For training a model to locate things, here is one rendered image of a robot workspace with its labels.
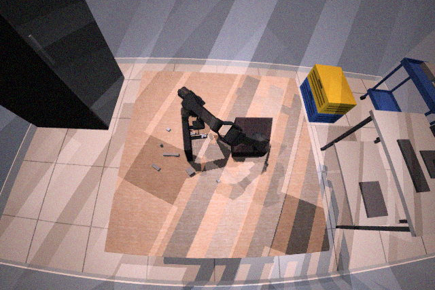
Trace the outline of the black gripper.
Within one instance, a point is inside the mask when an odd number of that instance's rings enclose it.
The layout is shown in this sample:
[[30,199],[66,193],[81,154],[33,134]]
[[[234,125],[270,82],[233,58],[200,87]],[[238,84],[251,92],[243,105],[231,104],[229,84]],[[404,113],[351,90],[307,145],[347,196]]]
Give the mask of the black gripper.
[[194,114],[194,117],[197,118],[196,121],[192,121],[192,127],[193,130],[201,130],[201,129],[205,129],[205,123],[202,119],[198,119],[197,114],[195,114],[195,112],[191,111]]

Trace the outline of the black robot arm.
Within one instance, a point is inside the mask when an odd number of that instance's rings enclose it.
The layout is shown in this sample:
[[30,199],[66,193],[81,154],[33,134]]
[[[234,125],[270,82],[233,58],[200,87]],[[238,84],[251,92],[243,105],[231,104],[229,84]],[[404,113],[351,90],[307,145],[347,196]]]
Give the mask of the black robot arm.
[[[210,113],[206,108],[203,107],[205,101],[202,100],[200,96],[197,96],[194,92],[187,89],[185,86],[177,91],[178,96],[183,99],[181,102],[181,118],[184,120],[188,119],[190,116],[194,117],[194,114],[191,112],[195,112],[200,119],[202,119],[212,131],[217,133],[220,140],[229,146],[237,146],[242,144],[250,145],[253,147],[254,151],[260,152],[262,151],[267,144],[270,142],[270,139],[264,136],[263,132],[254,133],[253,136],[246,134],[243,129],[236,125],[233,122],[222,121],[221,119],[215,117],[212,113]],[[219,130],[222,125],[232,125],[226,135],[223,137],[220,136]]]

